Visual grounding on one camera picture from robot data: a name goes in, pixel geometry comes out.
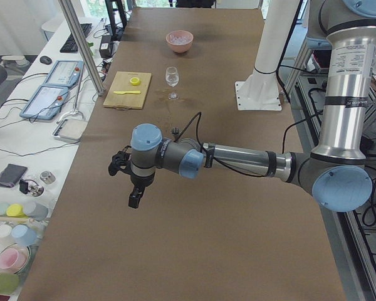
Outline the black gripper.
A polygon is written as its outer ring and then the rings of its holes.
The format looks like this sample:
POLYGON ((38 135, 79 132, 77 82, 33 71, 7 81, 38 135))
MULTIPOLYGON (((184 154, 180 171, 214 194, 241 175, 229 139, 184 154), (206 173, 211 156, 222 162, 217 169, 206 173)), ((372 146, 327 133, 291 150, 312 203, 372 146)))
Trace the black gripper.
POLYGON ((130 208, 137 209, 139 207, 140 200, 144 195, 145 188, 153 183, 154 175, 138 176, 136 174, 132 174, 130 179, 134 185, 134 189, 129 195, 128 206, 130 208))

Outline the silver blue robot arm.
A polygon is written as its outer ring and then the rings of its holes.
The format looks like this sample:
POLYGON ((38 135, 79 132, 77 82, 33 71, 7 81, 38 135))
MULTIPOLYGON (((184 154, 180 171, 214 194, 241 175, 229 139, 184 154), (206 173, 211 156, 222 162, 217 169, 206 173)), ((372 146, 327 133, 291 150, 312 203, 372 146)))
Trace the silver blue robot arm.
POLYGON ((367 202, 372 180, 360 150, 376 48, 376 1, 312 1, 311 33, 332 46, 318 145, 309 155, 277 154, 185 139, 165 139, 152 124, 136 126, 125 172, 137 208, 157 169, 194 178, 213 162, 253 177, 278 177, 303 188, 322 206, 347 212, 367 202))

